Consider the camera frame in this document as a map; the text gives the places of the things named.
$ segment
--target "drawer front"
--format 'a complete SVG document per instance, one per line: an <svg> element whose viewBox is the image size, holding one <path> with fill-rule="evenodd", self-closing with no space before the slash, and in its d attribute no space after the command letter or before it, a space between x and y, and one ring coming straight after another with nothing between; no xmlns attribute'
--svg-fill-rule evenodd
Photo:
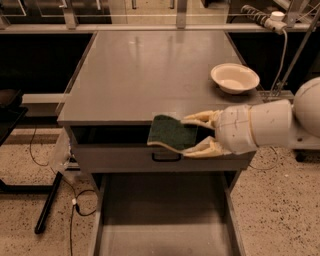
<svg viewBox="0 0 320 256"><path fill-rule="evenodd" d="M188 172L246 169L253 154L190 159L162 148L73 145L80 169L90 173Z"/></svg>

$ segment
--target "floor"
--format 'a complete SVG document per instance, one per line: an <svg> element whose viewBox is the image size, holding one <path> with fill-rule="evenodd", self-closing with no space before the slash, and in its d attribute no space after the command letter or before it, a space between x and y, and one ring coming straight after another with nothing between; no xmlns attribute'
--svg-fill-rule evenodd
<svg viewBox="0 0 320 256"><path fill-rule="evenodd" d="M55 177L46 165L55 152L60 129L16 129L0 147L0 177L7 184L51 184ZM88 180L60 171L79 194L92 189ZM238 225L247 256L320 255L320 158L295 161L292 151L261 148L251 167L243 171L233 192ZM0 195L0 255L67 256L70 254L72 188L62 182L46 230L34 234L45 195ZM92 192L78 199L82 213L95 209ZM72 221L73 255L87 255L94 214Z"/></svg>

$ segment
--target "drawer handle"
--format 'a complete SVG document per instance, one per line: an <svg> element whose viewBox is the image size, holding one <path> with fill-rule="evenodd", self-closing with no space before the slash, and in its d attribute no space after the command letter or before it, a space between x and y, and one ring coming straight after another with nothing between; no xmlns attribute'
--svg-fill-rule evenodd
<svg viewBox="0 0 320 256"><path fill-rule="evenodd" d="M155 162L178 162L178 161L181 160L181 154L177 154L176 158L169 158L169 159L162 158L162 159L159 159L159 158L156 157L155 153L152 153L152 160L155 161Z"/></svg>

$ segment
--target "white cable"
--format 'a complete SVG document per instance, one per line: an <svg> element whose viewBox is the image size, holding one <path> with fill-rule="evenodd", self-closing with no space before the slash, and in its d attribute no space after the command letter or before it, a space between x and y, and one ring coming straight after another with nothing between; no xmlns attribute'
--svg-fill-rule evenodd
<svg viewBox="0 0 320 256"><path fill-rule="evenodd" d="M266 100L268 100L270 94L273 92L273 89L274 89L274 87L275 87L275 85L276 85L276 83L278 81L278 78L279 78L280 73L281 73L282 68L283 68L284 57L286 56L286 51L287 51L287 46L288 46L288 34L287 34L287 31L285 29L283 29L282 31L283 31L283 35L284 35L284 45L283 45L282 57L281 57L281 61L280 61L280 67L279 67L279 70L278 70L278 74L277 74L276 78L274 79L273 84L271 86L270 93L266 97Z"/></svg>
<svg viewBox="0 0 320 256"><path fill-rule="evenodd" d="M303 16L301 16L299 19L297 19L297 20L301 20L301 19L303 19L304 17L306 17L306 16L308 16L310 13L312 13L315 9L317 9L318 7L320 6L320 2L315 6L315 7L313 7L308 13L306 13L305 15L303 15Z"/></svg>

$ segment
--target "metal rail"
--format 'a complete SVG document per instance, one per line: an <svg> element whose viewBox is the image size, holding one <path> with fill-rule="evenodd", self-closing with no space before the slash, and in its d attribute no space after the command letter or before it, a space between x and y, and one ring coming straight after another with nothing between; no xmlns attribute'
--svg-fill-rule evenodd
<svg viewBox="0 0 320 256"><path fill-rule="evenodd" d="M287 29L288 32L306 32L310 24L295 24L293 28ZM20 25L12 24L0 33L5 34L36 34L36 33L93 33L95 31L174 31L179 30L175 24L172 25L110 25L110 24L79 24L75 29L69 30L65 24L61 25ZM184 30L222 30L225 32L255 32L265 33L271 31L254 23L234 23L234 24L220 24L220 25L186 25Z"/></svg>

